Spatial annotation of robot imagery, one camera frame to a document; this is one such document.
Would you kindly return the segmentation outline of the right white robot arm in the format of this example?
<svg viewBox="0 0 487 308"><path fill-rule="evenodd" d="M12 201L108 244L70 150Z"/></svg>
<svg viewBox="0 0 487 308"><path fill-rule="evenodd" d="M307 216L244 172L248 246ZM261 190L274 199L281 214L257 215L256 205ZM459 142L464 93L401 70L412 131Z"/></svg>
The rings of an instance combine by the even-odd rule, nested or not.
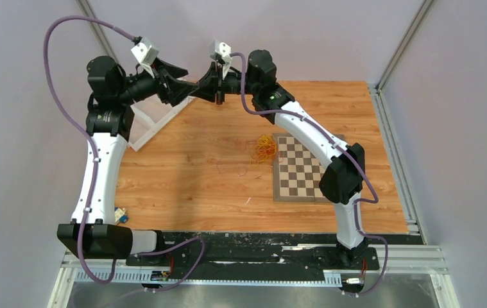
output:
<svg viewBox="0 0 487 308"><path fill-rule="evenodd" d="M240 71L231 70L234 56L242 60ZM277 81L277 67L269 51L257 49L244 56L221 47L210 57L213 60L210 71L199 80L193 96L220 104L226 94L239 94L246 112L283 128L311 151L324 168L318 187L334 205L337 221L334 256L344 267L355 267L367 247L360 227L362 190L369 183L364 148L338 139L304 110Z"/></svg>

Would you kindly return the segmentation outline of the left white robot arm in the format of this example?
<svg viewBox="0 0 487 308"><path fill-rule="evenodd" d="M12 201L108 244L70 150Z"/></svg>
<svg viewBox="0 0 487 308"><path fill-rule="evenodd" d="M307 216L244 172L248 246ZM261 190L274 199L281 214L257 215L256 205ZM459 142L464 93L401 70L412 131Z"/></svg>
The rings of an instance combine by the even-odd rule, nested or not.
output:
<svg viewBox="0 0 487 308"><path fill-rule="evenodd" d="M152 71L126 75L111 57L99 56L87 64L92 90L87 103L84 135L87 165L80 197L69 223L60 224L58 240L82 259L126 259L135 254L152 266L167 258L159 230L135 230L118 225L115 191L122 157L130 139L131 106L152 96L178 105L197 86L184 81L186 69L155 59Z"/></svg>

